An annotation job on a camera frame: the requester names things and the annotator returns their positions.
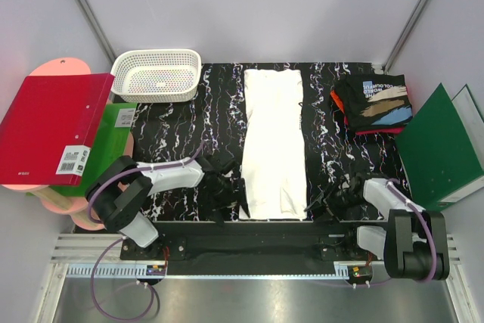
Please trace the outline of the white t shirt blue print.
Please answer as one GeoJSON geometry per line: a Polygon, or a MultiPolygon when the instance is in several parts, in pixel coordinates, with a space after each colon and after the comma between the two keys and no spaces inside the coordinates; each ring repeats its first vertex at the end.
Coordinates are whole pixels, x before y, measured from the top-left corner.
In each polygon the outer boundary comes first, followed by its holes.
{"type": "Polygon", "coordinates": [[[239,219],[305,219],[301,72],[245,70],[244,97],[247,133],[241,176],[248,210],[240,210],[239,219]]]}

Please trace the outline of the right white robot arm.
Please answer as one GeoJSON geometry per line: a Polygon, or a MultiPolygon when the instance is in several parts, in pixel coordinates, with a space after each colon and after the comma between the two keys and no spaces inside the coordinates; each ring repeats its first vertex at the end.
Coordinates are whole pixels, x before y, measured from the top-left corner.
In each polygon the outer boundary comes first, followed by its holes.
{"type": "Polygon", "coordinates": [[[342,222],[346,210],[369,203],[383,217],[355,228],[343,241],[350,259],[370,253],[383,260],[390,278],[444,281],[450,274],[445,217],[416,204],[382,174],[354,172],[328,185],[305,211],[324,208],[342,222]]]}

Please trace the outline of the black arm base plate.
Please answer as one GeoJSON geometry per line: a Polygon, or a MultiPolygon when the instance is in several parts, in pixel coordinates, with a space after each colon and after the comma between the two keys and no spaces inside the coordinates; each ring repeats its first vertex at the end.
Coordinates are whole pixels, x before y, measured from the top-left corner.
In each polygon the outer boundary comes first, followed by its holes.
{"type": "Polygon", "coordinates": [[[168,276],[187,278],[326,278],[377,262],[357,247],[358,222],[156,222],[147,248],[123,243],[122,260],[168,263],[168,276]]]}

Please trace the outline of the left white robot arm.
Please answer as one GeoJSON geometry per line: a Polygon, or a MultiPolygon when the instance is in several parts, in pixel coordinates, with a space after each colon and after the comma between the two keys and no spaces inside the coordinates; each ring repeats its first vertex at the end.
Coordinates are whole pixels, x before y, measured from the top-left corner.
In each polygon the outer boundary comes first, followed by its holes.
{"type": "Polygon", "coordinates": [[[163,241],[141,212],[146,199],[179,188],[202,188],[207,195],[203,207],[211,220],[222,223],[218,211],[234,207],[250,216],[244,179],[230,177],[238,167],[231,155],[220,153],[165,163],[142,163],[121,156],[87,188],[87,215],[108,232],[132,240],[146,259],[156,259],[163,252],[163,241]]]}

